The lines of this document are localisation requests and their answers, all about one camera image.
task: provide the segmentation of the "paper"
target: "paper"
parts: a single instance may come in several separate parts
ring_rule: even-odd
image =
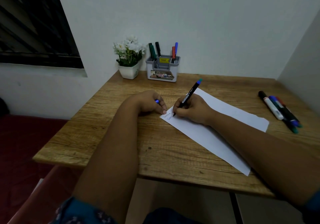
[[[241,109],[231,106],[197,88],[194,94],[201,96],[206,103],[214,110],[233,117],[251,127],[266,132],[269,121],[254,114],[247,113]],[[242,157],[211,127],[194,123],[187,118],[173,117],[171,107],[166,115],[160,116],[173,127],[190,137],[192,140],[202,145],[204,148],[234,166],[240,172],[249,175],[251,167]]]

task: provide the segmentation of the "pen holder compartment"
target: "pen holder compartment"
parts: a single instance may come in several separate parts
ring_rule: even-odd
[[[172,56],[162,55],[157,57],[158,68],[156,62],[149,57],[146,60],[147,68],[146,73],[149,80],[169,81],[176,82],[178,76],[178,66],[180,63],[180,57],[176,56],[176,60],[173,61]]]

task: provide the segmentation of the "hand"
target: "hand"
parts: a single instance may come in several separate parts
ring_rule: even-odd
[[[172,112],[180,117],[187,117],[196,123],[208,125],[215,111],[197,94],[191,95],[184,108],[178,108],[185,97],[186,96],[182,96],[176,101]]]
[[[137,103],[139,112],[156,111],[160,114],[167,113],[167,106],[165,102],[163,101],[162,97],[154,90],[135,94],[129,97],[129,99],[134,100]]]

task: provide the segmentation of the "potted plant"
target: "potted plant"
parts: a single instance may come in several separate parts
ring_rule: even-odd
[[[122,77],[133,80],[139,73],[142,54],[146,50],[145,47],[138,43],[135,36],[127,37],[125,41],[113,45],[115,54],[119,56],[117,62]]]

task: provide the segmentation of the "wooden tabletop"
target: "wooden tabletop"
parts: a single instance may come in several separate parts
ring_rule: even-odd
[[[130,95],[154,89],[168,108],[202,78],[200,88],[246,112],[266,118],[267,133],[301,144],[320,156],[320,120],[300,99],[274,79],[178,75],[175,83],[148,80],[141,71],[134,80],[116,72],[110,80],[34,156],[38,162],[85,167],[120,104]],[[279,96],[302,122],[293,134],[258,97],[258,91]],[[234,192],[274,196],[251,171],[247,177],[159,118],[156,113],[138,119],[139,176],[179,181]]]

